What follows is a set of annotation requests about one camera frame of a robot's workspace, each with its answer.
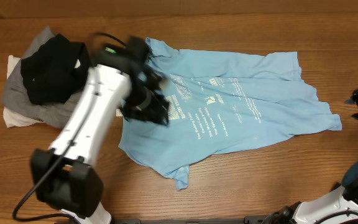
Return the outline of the black folded garment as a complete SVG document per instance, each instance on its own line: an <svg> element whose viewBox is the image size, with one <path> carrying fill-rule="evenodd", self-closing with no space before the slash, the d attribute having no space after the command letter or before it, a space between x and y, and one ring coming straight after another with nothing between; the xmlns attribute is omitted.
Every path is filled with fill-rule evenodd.
<svg viewBox="0 0 358 224"><path fill-rule="evenodd" d="M58 34L21 62L23 84L31 103L65 103L83 89L90 56L83 42Z"/></svg>

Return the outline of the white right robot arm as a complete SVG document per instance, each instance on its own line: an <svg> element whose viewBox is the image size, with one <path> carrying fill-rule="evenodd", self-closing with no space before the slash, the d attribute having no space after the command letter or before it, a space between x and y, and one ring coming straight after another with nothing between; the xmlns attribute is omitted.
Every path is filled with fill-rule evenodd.
<svg viewBox="0 0 358 224"><path fill-rule="evenodd" d="M358 107L358 89L349 101ZM358 113L352 117L358 120ZM310 202L297 202L268 215L264 223L358 223L358 162L330 193Z"/></svg>

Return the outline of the grey folded garment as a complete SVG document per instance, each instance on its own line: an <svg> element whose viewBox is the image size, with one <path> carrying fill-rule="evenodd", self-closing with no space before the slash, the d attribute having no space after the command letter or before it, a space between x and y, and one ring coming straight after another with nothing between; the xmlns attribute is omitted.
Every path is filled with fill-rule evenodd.
<svg viewBox="0 0 358 224"><path fill-rule="evenodd" d="M25 117L41 121L54 128L62 129L67 124L76 104L81 98L82 91L71 95L66 103L49 103L46 105L34 105L27 96L27 90L24 87L21 75L21 62L23 59L32 56L42 44L55 37L55 34L46 27L39 33L29 45L24 55L13 69L1 97L1 103L4 107L15 111Z"/></svg>

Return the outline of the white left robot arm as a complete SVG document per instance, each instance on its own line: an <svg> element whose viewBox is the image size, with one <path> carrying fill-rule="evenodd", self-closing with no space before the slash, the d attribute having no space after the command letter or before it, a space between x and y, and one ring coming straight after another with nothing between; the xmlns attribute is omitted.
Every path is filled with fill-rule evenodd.
<svg viewBox="0 0 358 224"><path fill-rule="evenodd" d="M33 188L25 196L56 210L70 223L114 223L101 198L104 184L94 167L111 121L125 119L166 126L169 104L162 77L146 65L150 49L106 47L94 56L88 81L73 114L49 150L36 149L30 166Z"/></svg>

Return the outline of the white folded garment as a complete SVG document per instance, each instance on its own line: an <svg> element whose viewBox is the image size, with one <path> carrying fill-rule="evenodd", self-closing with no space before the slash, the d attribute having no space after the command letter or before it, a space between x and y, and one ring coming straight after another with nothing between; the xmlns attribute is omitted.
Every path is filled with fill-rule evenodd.
<svg viewBox="0 0 358 224"><path fill-rule="evenodd" d="M19 57L14 57L13 55L8 56L8 63L7 63L7 75L6 78L9 78L11 75L13 69L19 62ZM6 107L3 109L3 119L8 128L11 127L25 127L25 126L31 126L36 123L41 123L41 121L37 121L35 119L31 119L28 117L25 117L19 113L16 113L15 111L12 111Z"/></svg>

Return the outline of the light blue printed t-shirt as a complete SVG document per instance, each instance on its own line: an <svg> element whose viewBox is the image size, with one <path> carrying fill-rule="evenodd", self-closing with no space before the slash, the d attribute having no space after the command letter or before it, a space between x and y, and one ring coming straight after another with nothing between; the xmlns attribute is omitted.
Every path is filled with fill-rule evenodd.
<svg viewBox="0 0 358 224"><path fill-rule="evenodd" d="M168 124L123 124L119 147L176 188L190 166L213 154L267 147L293 136L339 131L339 115L301 77L296 52L249 55L174 49L146 39L148 65L167 82Z"/></svg>

